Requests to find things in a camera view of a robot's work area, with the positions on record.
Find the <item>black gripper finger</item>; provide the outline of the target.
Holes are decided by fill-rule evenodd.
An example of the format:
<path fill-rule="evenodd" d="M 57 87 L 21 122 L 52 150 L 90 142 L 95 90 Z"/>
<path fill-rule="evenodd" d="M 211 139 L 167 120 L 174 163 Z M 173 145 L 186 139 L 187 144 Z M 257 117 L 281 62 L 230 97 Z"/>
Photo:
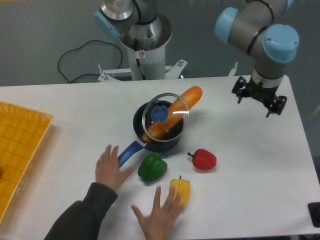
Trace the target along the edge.
<path fill-rule="evenodd" d="M 237 102 L 240 103 L 243 98 L 249 98 L 250 92 L 248 90 L 249 83 L 246 79 L 240 76 L 237 81 L 235 82 L 231 92 L 236 95 L 238 98 Z"/>
<path fill-rule="evenodd" d="M 285 105 L 287 103 L 287 97 L 284 95 L 275 96 L 273 99 L 268 99 L 265 101 L 264 106 L 267 108 L 268 112 L 266 118 L 270 115 L 281 115 Z"/>

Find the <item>person left hand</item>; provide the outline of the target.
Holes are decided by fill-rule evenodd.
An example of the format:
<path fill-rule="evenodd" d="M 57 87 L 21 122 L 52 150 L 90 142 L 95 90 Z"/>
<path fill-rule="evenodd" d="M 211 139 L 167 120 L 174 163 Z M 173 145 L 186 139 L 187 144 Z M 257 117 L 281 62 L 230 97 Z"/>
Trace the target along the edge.
<path fill-rule="evenodd" d="M 112 147 L 109 144 L 100 155 L 95 167 L 95 182 L 107 186 L 113 191 L 118 190 L 136 170 L 135 166 L 131 166 L 125 171 L 120 171 L 118 150 L 118 145 Z"/>

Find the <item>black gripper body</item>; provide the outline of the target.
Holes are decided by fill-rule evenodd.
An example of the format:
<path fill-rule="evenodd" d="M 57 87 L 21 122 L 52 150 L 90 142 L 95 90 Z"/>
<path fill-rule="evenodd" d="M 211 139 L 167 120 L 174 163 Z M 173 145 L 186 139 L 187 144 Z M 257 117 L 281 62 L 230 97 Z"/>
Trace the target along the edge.
<path fill-rule="evenodd" d="M 278 86 L 275 87 L 263 87 L 263 83 L 255 83 L 251 78 L 248 83 L 248 96 L 261 102 L 269 103 L 275 99 Z"/>

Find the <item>dark grey sleeve forearm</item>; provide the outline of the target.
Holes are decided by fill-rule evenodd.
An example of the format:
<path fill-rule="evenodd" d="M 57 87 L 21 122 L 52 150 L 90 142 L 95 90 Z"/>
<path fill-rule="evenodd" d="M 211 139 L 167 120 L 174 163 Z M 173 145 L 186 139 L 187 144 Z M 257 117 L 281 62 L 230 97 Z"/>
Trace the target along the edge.
<path fill-rule="evenodd" d="M 114 190 L 101 183 L 91 183 L 83 200 L 74 202 L 54 222 L 46 240 L 96 240 L 101 224 L 118 198 Z"/>

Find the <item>person right hand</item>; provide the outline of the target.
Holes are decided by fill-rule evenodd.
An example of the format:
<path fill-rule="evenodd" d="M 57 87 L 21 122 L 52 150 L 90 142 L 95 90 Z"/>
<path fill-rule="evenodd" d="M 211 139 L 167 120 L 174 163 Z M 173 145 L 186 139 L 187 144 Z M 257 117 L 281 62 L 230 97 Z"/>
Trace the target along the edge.
<path fill-rule="evenodd" d="M 184 205 L 179 205 L 181 194 L 176 194 L 176 189 L 172 187 L 163 205 L 160 205 L 162 189 L 156 188 L 153 206 L 150 215 L 144 216 L 140 209 L 132 205 L 131 208 L 138 220 L 147 240 L 167 240 L 173 226 L 184 209 Z"/>

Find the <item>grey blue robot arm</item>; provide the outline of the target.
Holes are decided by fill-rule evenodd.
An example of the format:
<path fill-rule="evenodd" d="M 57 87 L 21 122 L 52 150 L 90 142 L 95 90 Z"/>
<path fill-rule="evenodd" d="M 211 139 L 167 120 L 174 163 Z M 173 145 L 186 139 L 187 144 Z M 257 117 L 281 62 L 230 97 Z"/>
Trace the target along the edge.
<path fill-rule="evenodd" d="M 250 80 L 239 77 L 232 92 L 239 100 L 261 102 L 269 114 L 280 115 L 286 105 L 287 98 L 276 91 L 300 43 L 294 28 L 274 22 L 291 5 L 290 0 L 250 0 L 242 10 L 223 10 L 214 27 L 219 39 L 255 60 Z M 94 20 L 107 37 L 126 47 L 134 81 L 175 76 L 173 70 L 166 71 L 172 27 L 158 12 L 155 0 L 105 0 L 94 12 Z"/>

